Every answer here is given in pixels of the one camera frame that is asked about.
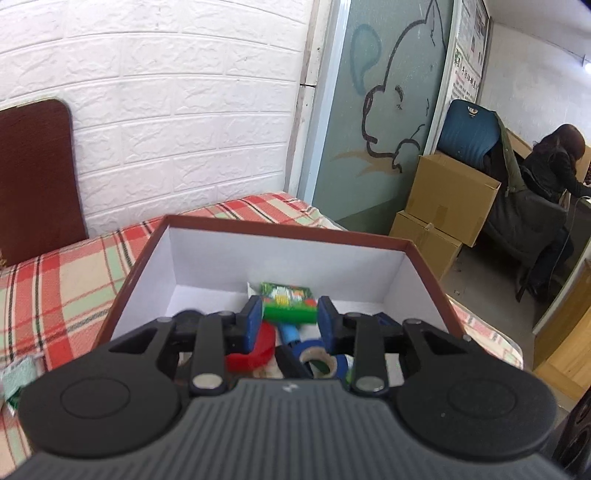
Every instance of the door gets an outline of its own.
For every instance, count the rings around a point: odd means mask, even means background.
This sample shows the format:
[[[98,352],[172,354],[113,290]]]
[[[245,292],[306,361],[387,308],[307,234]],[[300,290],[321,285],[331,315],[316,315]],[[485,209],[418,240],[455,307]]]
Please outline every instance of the door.
[[[313,195],[345,228],[388,233],[437,103],[453,0],[352,0]]]

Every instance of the cable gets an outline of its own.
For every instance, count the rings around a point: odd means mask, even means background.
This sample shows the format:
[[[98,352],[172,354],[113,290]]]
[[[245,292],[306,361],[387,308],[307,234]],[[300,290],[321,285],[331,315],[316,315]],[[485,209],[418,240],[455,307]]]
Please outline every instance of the cable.
[[[572,233],[573,227],[574,227],[574,219],[577,216],[577,207],[579,205],[579,202],[583,199],[584,200],[591,200],[591,197],[588,197],[588,196],[579,197],[574,204],[573,219],[570,221],[569,234],[567,235],[566,240],[564,241],[564,245],[562,246],[562,249],[560,250],[558,257],[556,258],[556,262],[554,262],[554,266],[552,267],[552,271],[550,272],[550,277],[548,278],[548,287],[550,287],[550,282],[552,281],[552,275],[554,274],[554,270],[556,269],[556,265],[558,265],[558,261],[560,260],[560,257],[562,257],[562,252],[564,252],[564,249],[566,248],[566,244],[569,243],[570,234]]]

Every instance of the metal screw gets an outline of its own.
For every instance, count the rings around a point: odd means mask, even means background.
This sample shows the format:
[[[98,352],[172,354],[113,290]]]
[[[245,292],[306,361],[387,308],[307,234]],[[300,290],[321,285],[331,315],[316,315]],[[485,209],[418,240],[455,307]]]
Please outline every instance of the metal screw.
[[[385,387],[384,380],[379,377],[372,376],[361,377],[359,380],[357,380],[355,386],[364,392],[379,392]]]
[[[204,390],[213,390],[222,385],[223,379],[216,374],[200,374],[193,377],[193,385]]]

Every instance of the brown box rim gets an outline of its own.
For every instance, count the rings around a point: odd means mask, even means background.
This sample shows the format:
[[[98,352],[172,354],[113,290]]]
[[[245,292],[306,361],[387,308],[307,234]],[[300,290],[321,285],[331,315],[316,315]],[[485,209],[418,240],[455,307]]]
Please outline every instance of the brown box rim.
[[[291,238],[295,240],[307,240],[313,242],[324,242],[341,245],[357,245],[360,247],[373,247],[384,250],[398,250],[406,253],[427,292],[433,299],[437,310],[441,314],[443,323],[447,330],[455,337],[460,338],[464,334],[462,324],[455,314],[447,296],[439,286],[435,276],[423,260],[414,244],[409,240],[401,240],[382,235],[372,235],[369,233],[348,232],[343,230],[332,230],[325,228],[310,228],[299,225],[280,225],[277,223],[249,222],[245,220],[230,220],[219,218],[204,218],[184,215],[165,216],[158,228],[152,233],[144,249],[138,256],[129,275],[125,279],[121,290],[115,297],[115,301],[109,313],[100,328],[99,334],[94,342],[93,348],[109,342],[115,326],[119,321],[123,309],[127,304],[140,275],[152,256],[156,245],[162,238],[162,235],[168,227],[206,230],[226,233],[241,233],[243,235],[261,235],[277,238]]]

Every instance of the logo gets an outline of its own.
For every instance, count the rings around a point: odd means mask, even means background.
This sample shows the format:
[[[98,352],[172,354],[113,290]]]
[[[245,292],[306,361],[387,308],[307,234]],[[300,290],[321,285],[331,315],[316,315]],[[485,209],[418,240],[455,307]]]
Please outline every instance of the logo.
[[[290,383],[288,385],[283,386],[283,390],[292,393],[294,390],[297,390],[299,387],[295,383]]]

